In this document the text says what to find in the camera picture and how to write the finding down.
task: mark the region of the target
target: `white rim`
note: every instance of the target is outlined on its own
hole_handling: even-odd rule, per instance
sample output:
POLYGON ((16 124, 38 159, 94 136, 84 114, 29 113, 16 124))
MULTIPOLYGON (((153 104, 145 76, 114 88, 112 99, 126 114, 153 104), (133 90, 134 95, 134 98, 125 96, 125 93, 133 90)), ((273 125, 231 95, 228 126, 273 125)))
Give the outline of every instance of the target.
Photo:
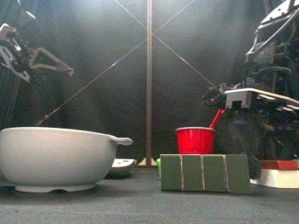
POLYGON ((176 129, 175 131, 177 130, 215 130, 215 129, 205 128, 205 127, 184 127, 184 128, 176 129))

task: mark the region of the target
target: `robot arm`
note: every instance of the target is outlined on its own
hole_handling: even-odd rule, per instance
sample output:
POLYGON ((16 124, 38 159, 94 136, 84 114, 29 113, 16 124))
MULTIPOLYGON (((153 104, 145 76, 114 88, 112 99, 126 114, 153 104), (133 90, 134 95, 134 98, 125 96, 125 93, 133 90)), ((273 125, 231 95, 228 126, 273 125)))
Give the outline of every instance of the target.
POLYGON ((299 0, 285 0, 256 28, 245 79, 211 88, 201 98, 205 105, 227 110, 216 128, 216 151, 247 154, 252 179, 261 160, 299 157, 299 101, 289 81, 297 75, 291 69, 299 60, 297 23, 299 0))
POLYGON ((33 70, 37 68, 72 75, 72 68, 49 51, 41 47, 32 49, 26 46, 28 38, 33 35, 30 24, 33 24, 34 17, 29 12, 22 12, 20 18, 25 20, 25 23, 18 29, 8 24, 2 24, 0 27, 2 66, 10 69, 13 74, 26 82, 30 82, 29 73, 33 73, 33 70))

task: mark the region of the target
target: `red plastic cup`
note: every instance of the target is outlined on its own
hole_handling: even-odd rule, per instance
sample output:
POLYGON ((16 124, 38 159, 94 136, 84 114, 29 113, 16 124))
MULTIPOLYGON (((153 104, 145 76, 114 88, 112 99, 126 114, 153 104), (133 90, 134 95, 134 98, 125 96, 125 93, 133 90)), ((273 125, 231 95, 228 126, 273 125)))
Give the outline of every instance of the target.
POLYGON ((185 127, 175 130, 180 154, 211 154, 215 129, 185 127))

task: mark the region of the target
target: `black curtain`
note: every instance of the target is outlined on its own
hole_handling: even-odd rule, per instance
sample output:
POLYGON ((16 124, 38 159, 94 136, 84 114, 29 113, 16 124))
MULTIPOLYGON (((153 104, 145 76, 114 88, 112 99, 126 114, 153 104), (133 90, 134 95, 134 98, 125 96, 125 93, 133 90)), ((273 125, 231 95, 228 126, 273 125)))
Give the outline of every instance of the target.
MULTIPOLYGON (((201 105, 201 95, 211 84, 235 82, 241 76, 244 54, 265 16, 261 1, 252 2, 153 1, 153 32, 158 29, 152 49, 153 158, 177 151, 176 128, 209 125, 216 109, 201 105)), ((44 72, 41 84, 21 81, 12 126, 33 126, 100 75, 42 126, 130 137, 133 145, 120 146, 117 156, 140 161, 145 157, 146 1, 40 0, 26 1, 24 7, 41 28, 30 45, 48 49, 74 75, 44 72)), ((17 10, 6 9, 13 19, 17 10)))

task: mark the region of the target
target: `white container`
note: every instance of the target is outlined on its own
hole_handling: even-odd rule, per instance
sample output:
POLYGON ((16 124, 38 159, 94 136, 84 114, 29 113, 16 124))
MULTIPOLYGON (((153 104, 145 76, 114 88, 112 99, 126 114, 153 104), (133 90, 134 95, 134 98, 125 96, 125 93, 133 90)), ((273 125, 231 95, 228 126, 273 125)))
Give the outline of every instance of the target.
POLYGON ((126 137, 77 129, 2 129, 0 170, 21 192, 88 190, 108 174, 117 145, 132 142, 126 137))

